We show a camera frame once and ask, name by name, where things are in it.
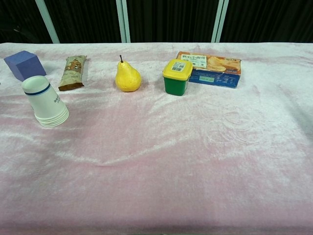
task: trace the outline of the black curtain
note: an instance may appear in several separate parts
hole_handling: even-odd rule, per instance
[[[221,42],[313,42],[312,0],[229,0]]]
[[[0,43],[6,42],[52,43],[35,0],[0,0]]]
[[[131,42],[210,42],[218,0],[127,0]]]
[[[60,43],[121,42],[115,0],[45,0]]]

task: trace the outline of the yellow lid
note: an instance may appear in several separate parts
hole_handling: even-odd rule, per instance
[[[192,63],[186,60],[171,60],[163,70],[163,77],[186,81],[190,77]]]

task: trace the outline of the blue stripe on cup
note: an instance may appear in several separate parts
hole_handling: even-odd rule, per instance
[[[25,93],[26,95],[31,95],[31,96],[33,96],[33,95],[40,95],[40,94],[43,94],[43,93],[45,93],[46,91],[48,91],[49,88],[50,88],[50,83],[49,83],[49,85],[48,85],[46,88],[44,88],[42,91],[35,92],[35,93],[27,93],[27,92],[24,92],[24,93]]]

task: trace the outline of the snack bar wrapper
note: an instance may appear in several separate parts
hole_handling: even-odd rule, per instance
[[[59,84],[60,91],[73,90],[84,86],[82,74],[86,58],[85,55],[75,55],[67,58],[67,64]]]

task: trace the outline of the blue box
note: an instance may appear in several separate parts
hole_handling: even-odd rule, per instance
[[[46,75],[37,55],[28,51],[23,50],[14,55],[10,55],[4,58],[4,61],[9,66],[14,76],[22,82],[32,76]]]
[[[189,82],[236,88],[241,76],[241,60],[180,51],[177,59],[193,63]]]

